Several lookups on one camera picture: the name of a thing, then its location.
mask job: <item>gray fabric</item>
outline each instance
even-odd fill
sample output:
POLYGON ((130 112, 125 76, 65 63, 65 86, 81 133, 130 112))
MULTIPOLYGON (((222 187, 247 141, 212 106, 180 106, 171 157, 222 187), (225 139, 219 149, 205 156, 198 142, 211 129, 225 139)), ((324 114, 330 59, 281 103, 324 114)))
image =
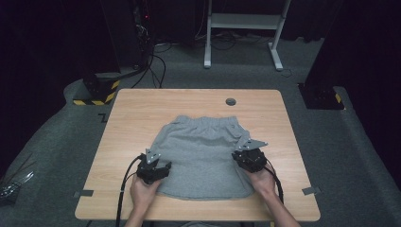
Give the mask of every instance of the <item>gray fabric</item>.
POLYGON ((236 117, 191 119, 178 116, 156 136, 151 150, 161 153, 159 166, 172 163, 158 192, 190 200, 245 198, 253 187, 233 160, 238 142, 249 139, 236 117))

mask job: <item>hazard tape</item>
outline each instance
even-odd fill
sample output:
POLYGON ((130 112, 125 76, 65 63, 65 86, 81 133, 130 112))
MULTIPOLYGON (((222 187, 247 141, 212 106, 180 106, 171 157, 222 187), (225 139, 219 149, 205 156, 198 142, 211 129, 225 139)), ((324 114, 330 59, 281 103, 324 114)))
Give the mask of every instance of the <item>hazard tape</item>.
POLYGON ((115 92, 117 90, 118 85, 120 84, 120 80, 114 82, 112 84, 111 90, 109 94, 106 96, 104 100, 99 99, 74 99, 73 102, 77 106, 88 106, 88 105, 95 105, 95 106, 102 106, 108 105, 112 102, 113 98, 115 97, 115 92))

